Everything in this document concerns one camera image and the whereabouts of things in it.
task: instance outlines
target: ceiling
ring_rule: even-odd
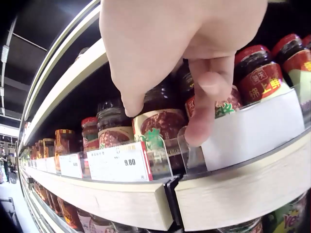
[[[19,128],[18,119],[23,113],[30,85],[47,50],[90,1],[33,0],[19,13],[5,65],[6,117],[0,112],[0,124]]]

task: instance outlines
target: store shelf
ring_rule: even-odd
[[[96,1],[92,1],[89,5],[87,5],[85,7],[85,9],[82,10],[82,12],[80,12],[79,15],[77,15],[77,19],[75,20],[78,21],[79,19],[81,19],[86,12],[88,12],[92,7],[94,7],[96,4],[98,4],[98,0]],[[66,36],[67,32],[72,29],[72,27],[74,26],[74,23],[70,23],[67,28],[65,29],[65,31],[61,34],[61,36],[57,39],[57,41],[55,42],[56,44],[53,45],[53,47],[51,48],[51,50],[49,50],[48,55],[51,56],[55,49],[58,47],[58,49],[55,51],[55,53],[53,54],[53,56],[51,57],[51,59],[49,60],[49,58],[46,58],[43,63],[41,64],[41,67],[39,68],[39,70],[42,70],[43,67],[44,70],[42,72],[37,72],[35,79],[38,79],[39,76],[39,80],[38,82],[33,82],[32,84],[35,85],[35,87],[33,88],[33,85],[31,86],[31,88],[33,88],[33,92],[31,92],[32,90],[30,89],[31,93],[31,97],[29,99],[28,104],[26,105],[26,111],[25,111],[25,115],[24,115],[24,120],[26,121],[29,117],[29,113],[30,113],[30,109],[35,101],[35,98],[37,96],[37,94],[39,93],[39,90],[41,89],[43,83],[45,82],[45,80],[47,79],[48,75],[50,74],[50,72],[52,71],[52,69],[54,68],[54,66],[56,65],[56,63],[59,61],[59,59],[62,57],[62,55],[65,53],[65,51],[72,45],[72,43],[93,23],[95,22],[98,18],[99,18],[99,12],[100,12],[101,6],[97,6],[94,10],[92,10],[73,30],[72,32],[64,39],[64,41],[60,44],[60,42],[63,40],[63,38]]]
[[[51,111],[84,79],[108,61],[103,41],[92,45],[55,84],[35,114],[27,129],[23,145],[27,145],[32,135],[40,127]]]
[[[249,161],[175,188],[185,231],[231,226],[270,213],[311,187],[311,130]]]
[[[58,197],[99,217],[162,231],[167,231],[173,223],[163,183],[116,184],[83,181],[31,167],[27,167],[26,172]]]

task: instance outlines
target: person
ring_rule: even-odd
[[[9,166],[7,162],[8,158],[4,152],[2,152],[2,157],[0,158],[0,160],[3,161],[4,172],[5,172],[5,175],[7,176],[7,182],[10,183]]]
[[[186,58],[195,114],[185,139],[200,146],[211,133],[215,101],[230,95],[234,55],[254,38],[266,8],[266,0],[102,0],[100,32],[126,114],[139,114],[145,93]]]

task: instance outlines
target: floor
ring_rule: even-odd
[[[37,226],[35,225],[26,202],[24,200],[21,186],[19,180],[17,179],[16,184],[10,184],[7,181],[7,177],[4,173],[4,169],[1,168],[4,176],[3,176],[3,183],[0,184],[0,198],[1,199],[8,199],[9,197],[13,198],[14,206],[18,221],[21,225],[23,233],[39,233]],[[12,208],[11,205],[3,204],[4,208]]]

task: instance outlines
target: price tag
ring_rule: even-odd
[[[63,176],[83,178],[78,154],[59,156],[59,164]]]
[[[56,174],[55,157],[46,158],[47,172]]]
[[[152,180],[143,142],[87,152],[92,180],[137,182]]]
[[[37,164],[37,169],[40,171],[47,171],[46,170],[46,162],[45,158],[37,159],[36,164]]]

